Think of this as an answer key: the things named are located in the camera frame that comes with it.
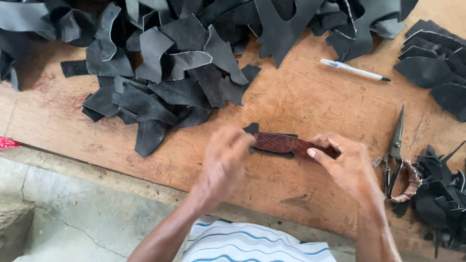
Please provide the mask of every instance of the concrete floor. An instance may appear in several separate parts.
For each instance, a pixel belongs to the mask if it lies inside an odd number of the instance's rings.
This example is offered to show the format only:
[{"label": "concrete floor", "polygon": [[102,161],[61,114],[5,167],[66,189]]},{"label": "concrete floor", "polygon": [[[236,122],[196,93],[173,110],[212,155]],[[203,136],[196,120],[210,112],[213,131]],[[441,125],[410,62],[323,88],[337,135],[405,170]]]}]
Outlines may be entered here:
[{"label": "concrete floor", "polygon": [[[0,151],[0,199],[36,205],[26,253],[16,261],[126,261],[185,196],[30,148]],[[326,241],[338,262],[355,261],[353,239],[225,203],[211,215],[282,230],[305,242]]]}]

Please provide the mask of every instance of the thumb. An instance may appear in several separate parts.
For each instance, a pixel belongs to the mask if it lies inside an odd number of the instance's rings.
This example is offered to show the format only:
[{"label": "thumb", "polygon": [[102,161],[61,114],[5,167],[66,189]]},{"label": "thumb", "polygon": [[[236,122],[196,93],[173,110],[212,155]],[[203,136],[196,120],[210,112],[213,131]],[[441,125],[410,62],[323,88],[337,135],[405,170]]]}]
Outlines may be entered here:
[{"label": "thumb", "polygon": [[319,164],[321,164],[327,171],[331,168],[335,160],[329,157],[326,153],[316,149],[316,148],[309,148],[308,155],[314,158]]}]

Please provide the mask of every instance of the red plastic bag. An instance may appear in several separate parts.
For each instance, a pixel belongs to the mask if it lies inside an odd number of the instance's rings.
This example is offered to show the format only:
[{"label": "red plastic bag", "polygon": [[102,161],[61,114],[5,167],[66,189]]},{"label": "red plastic bag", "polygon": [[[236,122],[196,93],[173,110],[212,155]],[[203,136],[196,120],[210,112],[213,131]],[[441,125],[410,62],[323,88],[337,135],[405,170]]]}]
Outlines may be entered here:
[{"label": "red plastic bag", "polygon": [[11,138],[0,137],[0,149],[18,147],[18,146],[20,146],[22,144],[23,143],[20,143],[18,141],[14,141]]}]

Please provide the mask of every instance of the person's left hand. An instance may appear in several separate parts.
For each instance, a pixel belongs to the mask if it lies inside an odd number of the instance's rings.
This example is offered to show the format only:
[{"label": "person's left hand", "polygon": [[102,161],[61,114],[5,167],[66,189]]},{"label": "person's left hand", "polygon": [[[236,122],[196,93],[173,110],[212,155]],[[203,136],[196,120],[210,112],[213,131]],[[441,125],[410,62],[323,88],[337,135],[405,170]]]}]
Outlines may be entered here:
[{"label": "person's left hand", "polygon": [[248,148],[254,142],[252,135],[234,126],[223,126],[212,135],[201,179],[192,190],[200,189],[204,212],[227,199],[244,178]]}]

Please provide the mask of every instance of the hand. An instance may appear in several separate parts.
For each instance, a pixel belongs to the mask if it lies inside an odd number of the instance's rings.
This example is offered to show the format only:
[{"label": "hand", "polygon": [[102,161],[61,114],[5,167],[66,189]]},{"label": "hand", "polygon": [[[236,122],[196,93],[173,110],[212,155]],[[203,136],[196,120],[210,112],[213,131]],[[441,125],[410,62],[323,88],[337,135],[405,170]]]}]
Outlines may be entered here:
[{"label": "hand", "polygon": [[255,138],[241,128],[224,126],[215,132],[206,148],[200,182],[203,212],[227,199],[244,178],[249,146]]},{"label": "hand", "polygon": [[318,149],[308,149],[309,156],[325,167],[334,181],[357,201],[367,198],[383,201],[366,145],[332,132],[318,134],[310,142],[325,148],[332,146],[341,152],[340,157],[333,159]]}]

